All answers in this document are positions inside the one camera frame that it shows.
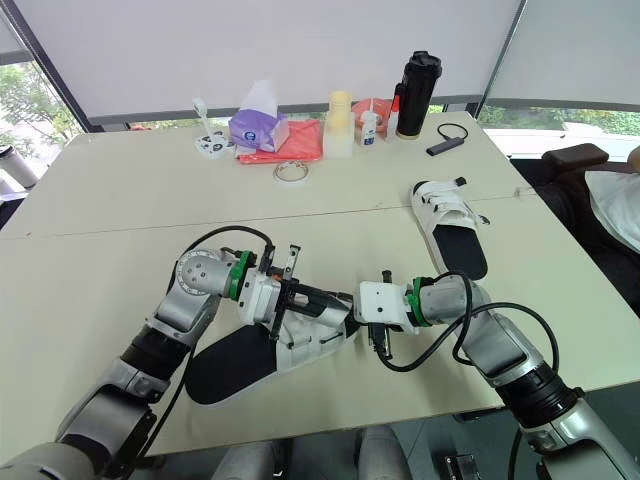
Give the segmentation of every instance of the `tissue box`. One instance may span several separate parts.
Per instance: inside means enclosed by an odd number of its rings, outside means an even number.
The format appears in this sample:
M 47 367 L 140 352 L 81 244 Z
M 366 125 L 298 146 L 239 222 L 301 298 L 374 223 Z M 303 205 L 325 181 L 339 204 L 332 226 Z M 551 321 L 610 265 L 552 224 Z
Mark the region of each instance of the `tissue box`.
M 277 152 L 289 137 L 287 117 L 272 117 L 249 108 L 238 110 L 229 120 L 231 141 L 236 145 L 265 152 Z

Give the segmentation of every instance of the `tissue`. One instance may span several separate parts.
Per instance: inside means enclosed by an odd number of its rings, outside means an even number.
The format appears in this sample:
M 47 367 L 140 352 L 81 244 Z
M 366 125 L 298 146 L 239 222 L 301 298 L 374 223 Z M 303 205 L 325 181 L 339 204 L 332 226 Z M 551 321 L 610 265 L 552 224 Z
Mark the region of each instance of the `tissue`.
M 278 100 L 268 79 L 258 80 L 229 120 L 231 141 L 240 147 L 277 152 L 289 137 L 287 117 L 278 113 Z

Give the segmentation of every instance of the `white slipper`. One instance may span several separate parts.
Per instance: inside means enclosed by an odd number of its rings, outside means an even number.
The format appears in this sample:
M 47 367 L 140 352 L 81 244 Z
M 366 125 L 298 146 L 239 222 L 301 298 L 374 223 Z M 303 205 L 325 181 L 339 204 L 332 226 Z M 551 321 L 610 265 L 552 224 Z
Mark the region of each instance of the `white slipper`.
M 351 308 L 351 302 L 335 302 L 334 307 Z M 269 338 L 271 324 L 236 330 L 194 357 L 186 376 L 187 393 L 200 405 L 221 406 L 355 338 L 355 322 L 334 324 L 323 317 L 287 310 L 277 341 Z
M 459 194 L 467 182 L 419 182 L 411 191 L 411 206 L 427 240 L 439 273 L 465 272 L 472 280 L 487 274 L 487 261 L 476 234 L 489 220 L 476 214 Z

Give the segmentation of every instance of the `red cloth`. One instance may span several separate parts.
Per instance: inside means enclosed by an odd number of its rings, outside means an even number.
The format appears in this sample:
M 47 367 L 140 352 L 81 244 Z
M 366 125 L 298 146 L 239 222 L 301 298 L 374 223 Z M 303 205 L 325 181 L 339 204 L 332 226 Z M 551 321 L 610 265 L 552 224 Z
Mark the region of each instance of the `red cloth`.
M 240 163 L 313 162 L 322 158 L 322 124 L 318 120 L 289 121 L 289 138 L 277 152 L 256 150 L 238 156 Z

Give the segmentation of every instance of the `green ring joint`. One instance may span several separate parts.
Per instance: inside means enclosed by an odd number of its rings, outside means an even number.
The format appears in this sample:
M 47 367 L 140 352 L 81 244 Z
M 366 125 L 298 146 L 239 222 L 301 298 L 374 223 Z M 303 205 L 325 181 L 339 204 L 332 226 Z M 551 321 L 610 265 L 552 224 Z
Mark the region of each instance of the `green ring joint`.
M 416 317 L 416 322 L 418 322 L 420 326 L 430 327 L 431 324 L 425 320 L 424 316 L 422 315 L 422 309 L 420 308 L 420 279 L 419 278 L 413 279 L 413 293 L 410 293 L 409 295 L 407 295 L 407 303 L 409 303 L 409 306 L 411 307 L 411 311 L 413 312 L 413 315 Z
M 247 264 L 250 256 L 250 250 L 243 251 L 240 255 L 240 260 L 238 260 L 238 263 L 236 263 L 231 269 L 231 283 L 229 284 L 229 298 L 231 300 L 238 300 L 238 298 L 240 298 L 240 290 L 242 290 L 240 282 L 242 281 L 244 274 L 247 272 Z

